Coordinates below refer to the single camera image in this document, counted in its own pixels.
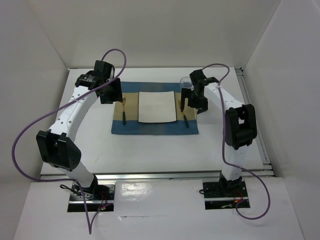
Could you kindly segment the clear plastic cup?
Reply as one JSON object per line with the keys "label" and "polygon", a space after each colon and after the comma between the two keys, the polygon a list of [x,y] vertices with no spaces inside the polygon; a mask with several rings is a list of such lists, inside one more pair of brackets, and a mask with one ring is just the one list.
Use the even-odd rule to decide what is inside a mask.
{"label": "clear plastic cup", "polygon": [[180,80],[180,93],[184,98],[189,98],[193,91],[193,84],[190,77],[183,77]]}

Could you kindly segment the gold knife green handle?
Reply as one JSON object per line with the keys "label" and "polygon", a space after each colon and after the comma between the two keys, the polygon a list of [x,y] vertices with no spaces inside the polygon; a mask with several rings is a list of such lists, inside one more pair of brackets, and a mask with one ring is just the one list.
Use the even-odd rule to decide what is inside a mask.
{"label": "gold knife green handle", "polygon": [[[181,110],[181,101],[180,101],[180,100],[178,100],[178,104],[179,104],[179,108],[180,108],[180,110]],[[189,121],[188,121],[188,119],[187,119],[187,117],[186,117],[186,115],[185,115],[185,113],[184,113],[184,110],[181,110],[181,114],[183,115],[185,127],[186,127],[187,129],[189,129],[189,128],[190,128]]]}

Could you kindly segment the gold fork green handle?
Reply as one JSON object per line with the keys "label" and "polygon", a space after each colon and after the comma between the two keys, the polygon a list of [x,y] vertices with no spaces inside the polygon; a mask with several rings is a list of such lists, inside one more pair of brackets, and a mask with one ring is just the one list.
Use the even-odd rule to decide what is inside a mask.
{"label": "gold fork green handle", "polygon": [[122,96],[121,104],[122,104],[122,124],[126,125],[126,123],[127,123],[126,112],[125,112],[126,98],[124,95]]}

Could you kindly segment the square white plate dark rim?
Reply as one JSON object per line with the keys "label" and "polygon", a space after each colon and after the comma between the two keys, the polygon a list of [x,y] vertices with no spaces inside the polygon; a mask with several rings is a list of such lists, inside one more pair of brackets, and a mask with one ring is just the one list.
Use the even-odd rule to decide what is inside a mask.
{"label": "square white plate dark rim", "polygon": [[138,122],[161,124],[177,121],[175,100],[174,91],[140,91],[138,96]]}

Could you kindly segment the blue beige white cloth placemat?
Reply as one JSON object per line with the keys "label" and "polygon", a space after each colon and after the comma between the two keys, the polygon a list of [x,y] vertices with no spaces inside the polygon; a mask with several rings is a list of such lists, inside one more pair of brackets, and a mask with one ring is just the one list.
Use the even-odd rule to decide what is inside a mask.
{"label": "blue beige white cloth placemat", "polygon": [[126,99],[126,124],[123,124],[123,106],[116,102],[113,111],[111,133],[113,135],[197,135],[199,133],[197,115],[194,108],[186,106],[184,113],[189,127],[186,127],[184,117],[177,113],[177,121],[167,123],[138,122],[139,92],[174,92],[176,109],[179,110],[180,84],[170,82],[128,82],[121,83],[123,95]]}

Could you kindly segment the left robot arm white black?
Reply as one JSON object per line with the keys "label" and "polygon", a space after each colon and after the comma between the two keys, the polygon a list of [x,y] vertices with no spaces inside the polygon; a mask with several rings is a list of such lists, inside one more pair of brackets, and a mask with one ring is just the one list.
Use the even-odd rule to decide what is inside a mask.
{"label": "left robot arm white black", "polygon": [[98,185],[97,177],[82,164],[81,150],[74,143],[78,129],[91,106],[100,100],[102,104],[113,104],[123,99],[121,82],[114,78],[115,67],[97,60],[94,69],[81,74],[76,82],[70,105],[55,123],[36,135],[43,162],[57,168],[79,184],[81,194],[92,200],[104,189]]}

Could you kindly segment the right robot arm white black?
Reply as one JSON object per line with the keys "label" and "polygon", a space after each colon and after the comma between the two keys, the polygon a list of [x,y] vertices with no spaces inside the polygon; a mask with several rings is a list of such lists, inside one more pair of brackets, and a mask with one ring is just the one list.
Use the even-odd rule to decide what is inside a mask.
{"label": "right robot arm white black", "polygon": [[206,77],[202,69],[193,71],[189,82],[181,82],[180,112],[185,107],[197,113],[208,110],[209,102],[222,113],[222,160],[224,167],[215,191],[230,197],[240,190],[242,168],[249,146],[257,137],[256,112],[252,104],[244,104],[223,89],[217,78]]}

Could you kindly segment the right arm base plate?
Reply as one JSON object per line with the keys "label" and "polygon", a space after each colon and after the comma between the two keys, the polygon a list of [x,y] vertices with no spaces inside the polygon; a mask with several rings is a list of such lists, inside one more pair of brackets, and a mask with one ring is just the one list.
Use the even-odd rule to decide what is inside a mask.
{"label": "right arm base plate", "polygon": [[232,190],[222,191],[218,182],[203,182],[202,189],[198,191],[204,196],[206,210],[225,210],[250,208],[249,196],[244,181]]}

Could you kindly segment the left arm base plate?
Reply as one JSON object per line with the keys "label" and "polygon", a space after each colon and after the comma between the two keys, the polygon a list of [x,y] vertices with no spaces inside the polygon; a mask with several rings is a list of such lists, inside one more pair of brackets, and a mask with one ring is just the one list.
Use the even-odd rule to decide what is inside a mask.
{"label": "left arm base plate", "polygon": [[[68,187],[64,184],[59,186],[63,190],[67,190],[69,195],[68,200],[68,213],[82,213],[85,212],[84,198],[81,194],[78,185],[73,184],[72,187]],[[88,212],[113,212],[114,211],[114,199],[115,199],[116,184],[100,185],[98,193],[94,195],[85,192],[85,201]]]}

